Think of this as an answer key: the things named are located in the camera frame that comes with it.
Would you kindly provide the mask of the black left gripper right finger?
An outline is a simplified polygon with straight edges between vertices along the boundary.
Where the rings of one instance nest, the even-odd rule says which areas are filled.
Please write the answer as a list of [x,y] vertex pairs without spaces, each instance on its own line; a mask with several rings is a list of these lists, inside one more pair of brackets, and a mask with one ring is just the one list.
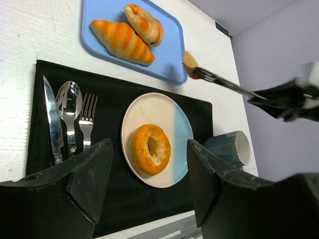
[[195,140],[187,142],[187,165],[203,238],[318,238],[318,174],[268,181],[223,161]]

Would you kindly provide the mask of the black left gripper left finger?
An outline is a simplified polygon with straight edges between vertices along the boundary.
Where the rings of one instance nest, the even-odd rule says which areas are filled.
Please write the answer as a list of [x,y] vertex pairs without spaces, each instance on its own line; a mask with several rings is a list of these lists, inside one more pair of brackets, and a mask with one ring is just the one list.
[[60,164],[16,182],[1,182],[1,238],[92,238],[112,159],[112,141],[104,139]]

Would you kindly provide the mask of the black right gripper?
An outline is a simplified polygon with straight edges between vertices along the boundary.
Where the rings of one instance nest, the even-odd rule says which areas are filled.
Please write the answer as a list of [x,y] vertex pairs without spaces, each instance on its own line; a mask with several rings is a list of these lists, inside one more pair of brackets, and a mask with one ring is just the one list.
[[[270,116],[292,122],[298,117],[319,121],[319,87],[309,82],[300,82],[300,78],[273,88],[255,91],[258,97],[248,100],[248,103],[259,107]],[[303,105],[290,99],[302,99]]]

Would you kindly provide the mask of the orange bagel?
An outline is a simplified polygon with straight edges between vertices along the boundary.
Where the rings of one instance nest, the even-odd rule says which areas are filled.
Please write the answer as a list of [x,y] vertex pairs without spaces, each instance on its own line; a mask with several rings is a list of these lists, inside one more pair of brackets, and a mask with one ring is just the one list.
[[131,152],[137,167],[143,173],[153,176],[167,167],[171,145],[162,128],[155,124],[144,124],[132,135]]

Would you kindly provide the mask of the steel serving tongs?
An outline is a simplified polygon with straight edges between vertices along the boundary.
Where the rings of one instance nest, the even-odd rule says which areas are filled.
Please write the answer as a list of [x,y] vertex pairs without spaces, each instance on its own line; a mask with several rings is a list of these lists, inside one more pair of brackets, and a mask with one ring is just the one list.
[[201,67],[195,67],[193,70],[192,70],[193,74],[200,77],[201,79],[204,79],[208,82],[211,82],[211,83],[215,83],[217,85],[220,85],[220,86],[223,86],[223,87],[226,87],[234,92],[237,92],[243,96],[246,96],[246,97],[249,97],[249,98],[260,98],[260,99],[263,99],[265,100],[266,98],[252,92],[252,91],[249,91],[245,88],[242,88],[241,86],[239,85],[236,85],[235,83],[231,82],[231,81],[228,81],[226,80],[225,78],[219,76],[219,75],[216,75],[214,73],[211,73],[210,71],[207,71]]

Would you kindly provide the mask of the brown bread slice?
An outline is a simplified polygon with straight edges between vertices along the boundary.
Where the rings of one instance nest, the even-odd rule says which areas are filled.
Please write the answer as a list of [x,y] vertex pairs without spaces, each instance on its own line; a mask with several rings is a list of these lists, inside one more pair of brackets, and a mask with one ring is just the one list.
[[199,65],[188,51],[184,51],[182,60],[184,69],[186,70],[189,77],[196,80],[200,79],[200,76],[194,74],[193,72],[194,68],[198,67]]

